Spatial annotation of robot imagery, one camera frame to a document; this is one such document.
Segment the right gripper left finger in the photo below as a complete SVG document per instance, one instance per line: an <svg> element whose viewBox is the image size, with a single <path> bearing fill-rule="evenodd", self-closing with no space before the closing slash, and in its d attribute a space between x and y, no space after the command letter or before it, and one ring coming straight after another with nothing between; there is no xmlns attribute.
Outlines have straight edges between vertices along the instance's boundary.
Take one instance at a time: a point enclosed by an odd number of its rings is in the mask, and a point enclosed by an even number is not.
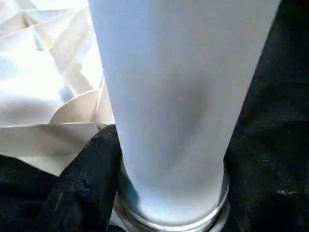
<svg viewBox="0 0 309 232"><path fill-rule="evenodd" d="M50 191L43 207L43 231L105 232L118 187L121 155L115 125L91 138Z"/></svg>

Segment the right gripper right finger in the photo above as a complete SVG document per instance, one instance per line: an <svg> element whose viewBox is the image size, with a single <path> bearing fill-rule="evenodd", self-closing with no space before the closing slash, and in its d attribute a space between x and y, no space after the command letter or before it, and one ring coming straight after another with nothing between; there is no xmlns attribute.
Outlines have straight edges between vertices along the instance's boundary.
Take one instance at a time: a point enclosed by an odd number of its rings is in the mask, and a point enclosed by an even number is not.
<svg viewBox="0 0 309 232"><path fill-rule="evenodd" d="M284 154L237 136L225 163L230 177L225 232L309 230L309 158L303 151Z"/></svg>

